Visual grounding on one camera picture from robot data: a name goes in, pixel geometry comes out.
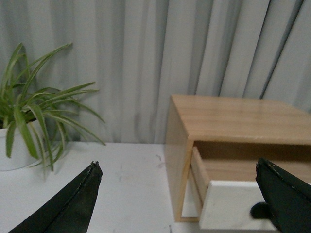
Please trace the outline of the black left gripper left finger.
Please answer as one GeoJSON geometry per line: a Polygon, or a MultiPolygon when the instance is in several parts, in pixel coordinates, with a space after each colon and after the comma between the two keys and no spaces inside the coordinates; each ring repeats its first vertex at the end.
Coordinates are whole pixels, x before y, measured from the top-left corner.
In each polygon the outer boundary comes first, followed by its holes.
{"type": "Polygon", "coordinates": [[[50,200],[10,232],[86,233],[102,175],[99,162],[91,162],[50,200]]]}

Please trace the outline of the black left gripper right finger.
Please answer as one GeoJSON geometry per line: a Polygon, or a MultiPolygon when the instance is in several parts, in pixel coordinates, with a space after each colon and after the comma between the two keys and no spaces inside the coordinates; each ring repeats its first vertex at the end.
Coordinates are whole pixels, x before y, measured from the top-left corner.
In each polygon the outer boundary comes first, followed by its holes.
{"type": "Polygon", "coordinates": [[[266,203],[263,216],[279,231],[311,231],[310,184],[264,158],[257,162],[256,182],[266,203]]]}

